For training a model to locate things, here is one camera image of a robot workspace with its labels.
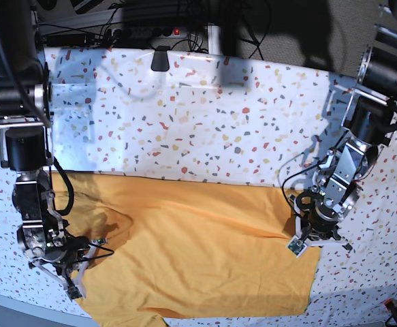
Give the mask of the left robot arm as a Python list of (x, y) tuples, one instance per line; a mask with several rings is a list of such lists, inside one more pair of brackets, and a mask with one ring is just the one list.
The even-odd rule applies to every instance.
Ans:
[[(397, 50), (397, 32), (377, 26), (376, 41)], [(312, 186), (287, 202), (295, 234), (287, 248), (300, 257), (309, 247), (339, 245), (352, 249), (338, 223), (355, 206), (366, 178), (397, 131), (397, 56), (372, 46), (363, 55), (342, 121), (345, 133), (311, 167)]]

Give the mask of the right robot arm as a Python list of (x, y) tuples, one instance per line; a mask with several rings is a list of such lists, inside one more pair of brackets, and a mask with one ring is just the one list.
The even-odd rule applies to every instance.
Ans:
[(54, 267), (65, 287), (81, 275), (90, 242), (67, 232), (68, 203), (54, 203), (51, 84), (30, 1), (0, 1), (0, 164), (17, 175), (12, 202), (22, 218), (18, 245), (32, 267)]

